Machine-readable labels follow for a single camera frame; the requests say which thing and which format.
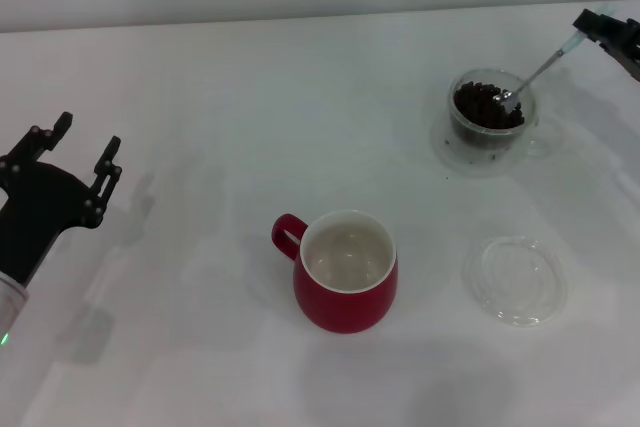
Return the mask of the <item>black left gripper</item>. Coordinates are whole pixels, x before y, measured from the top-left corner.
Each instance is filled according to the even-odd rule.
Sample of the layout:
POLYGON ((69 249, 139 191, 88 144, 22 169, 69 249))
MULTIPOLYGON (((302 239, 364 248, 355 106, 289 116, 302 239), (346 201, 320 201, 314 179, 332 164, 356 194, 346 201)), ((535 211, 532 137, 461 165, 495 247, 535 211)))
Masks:
POLYGON ((62 232, 101 224, 122 173, 114 163, 121 145, 117 136, 97 161, 90 187, 58 167, 37 162, 57 146, 72 122, 73 115, 63 112, 51 129, 34 125, 0 156, 0 175, 9 174, 8 200, 0 208, 0 272, 23 287, 62 232))

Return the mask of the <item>steel spoon with blue handle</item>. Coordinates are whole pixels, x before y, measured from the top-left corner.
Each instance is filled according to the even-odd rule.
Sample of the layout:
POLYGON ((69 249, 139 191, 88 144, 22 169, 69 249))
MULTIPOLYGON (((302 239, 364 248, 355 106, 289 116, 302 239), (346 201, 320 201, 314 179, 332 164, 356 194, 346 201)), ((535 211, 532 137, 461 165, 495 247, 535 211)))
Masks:
MULTIPOLYGON (((612 16, 614 10, 609 4, 602 4, 594 12, 612 16)), ((502 106, 506 111, 513 110, 520 103, 519 97, 522 91, 528 88, 541 74, 552 67, 563 56, 577 48, 585 40, 589 40, 584 34, 578 32, 575 27, 574 29, 574 33, 559 48, 557 48, 551 56, 537 68, 536 71, 529 75, 525 80, 522 80, 517 88, 514 90, 501 91, 492 98, 492 102, 502 106)))

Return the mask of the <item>red ceramic mug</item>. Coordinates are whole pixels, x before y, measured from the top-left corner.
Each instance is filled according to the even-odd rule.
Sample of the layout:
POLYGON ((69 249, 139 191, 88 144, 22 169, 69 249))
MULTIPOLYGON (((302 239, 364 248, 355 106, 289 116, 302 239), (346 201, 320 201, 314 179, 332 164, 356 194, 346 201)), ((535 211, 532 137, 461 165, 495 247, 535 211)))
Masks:
POLYGON ((398 285, 397 249, 373 216, 342 210, 306 224, 287 213, 275 221, 271 239, 294 261, 296 301, 317 326, 360 332, 391 307, 398 285))

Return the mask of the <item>clear glass cup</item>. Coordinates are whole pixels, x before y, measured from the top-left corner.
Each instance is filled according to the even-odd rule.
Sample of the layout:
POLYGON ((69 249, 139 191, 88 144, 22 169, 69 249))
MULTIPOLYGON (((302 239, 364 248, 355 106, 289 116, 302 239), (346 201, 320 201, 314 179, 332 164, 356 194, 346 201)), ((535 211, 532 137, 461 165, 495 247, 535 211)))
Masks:
POLYGON ((473 69, 461 75, 448 94, 449 124, 459 144, 491 161, 513 155, 528 146, 539 122, 538 106, 530 88, 523 89, 513 107, 495 99, 522 83, 501 69, 473 69))

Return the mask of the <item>heap of coffee beans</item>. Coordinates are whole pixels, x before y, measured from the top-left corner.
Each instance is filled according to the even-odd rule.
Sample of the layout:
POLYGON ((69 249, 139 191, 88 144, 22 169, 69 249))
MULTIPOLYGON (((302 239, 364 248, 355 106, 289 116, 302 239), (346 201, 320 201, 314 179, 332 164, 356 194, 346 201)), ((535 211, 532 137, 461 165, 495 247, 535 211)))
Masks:
POLYGON ((511 143, 506 135, 493 135, 486 130, 510 130, 525 122, 521 104, 505 107, 494 99, 506 93, 494 84, 468 82, 454 93, 453 102, 466 124, 453 120, 456 134, 467 144, 481 149, 501 149, 511 143))

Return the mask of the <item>glass saucer with bean crumbs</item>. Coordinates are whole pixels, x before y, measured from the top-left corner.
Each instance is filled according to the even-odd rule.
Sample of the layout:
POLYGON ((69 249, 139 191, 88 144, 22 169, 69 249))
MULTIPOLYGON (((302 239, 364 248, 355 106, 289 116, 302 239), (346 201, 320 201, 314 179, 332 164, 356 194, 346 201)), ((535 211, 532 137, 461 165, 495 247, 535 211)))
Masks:
POLYGON ((511 143, 501 149, 481 149, 464 142, 454 131, 453 120, 467 121, 453 105, 432 124, 432 147, 449 168, 467 177, 497 177, 511 170, 532 149, 534 128, 539 123, 537 107, 523 108, 525 122, 510 130, 486 130, 493 135, 506 135, 511 143))

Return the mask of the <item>empty clear glass saucer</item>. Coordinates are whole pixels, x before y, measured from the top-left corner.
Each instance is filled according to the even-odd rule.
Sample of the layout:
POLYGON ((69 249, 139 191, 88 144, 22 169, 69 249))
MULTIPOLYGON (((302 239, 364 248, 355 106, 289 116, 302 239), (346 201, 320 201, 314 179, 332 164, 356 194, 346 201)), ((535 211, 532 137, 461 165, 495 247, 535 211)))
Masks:
POLYGON ((562 264, 544 244, 524 236, 493 237, 474 245, 461 278, 487 314, 512 327, 550 321, 567 299, 562 264))

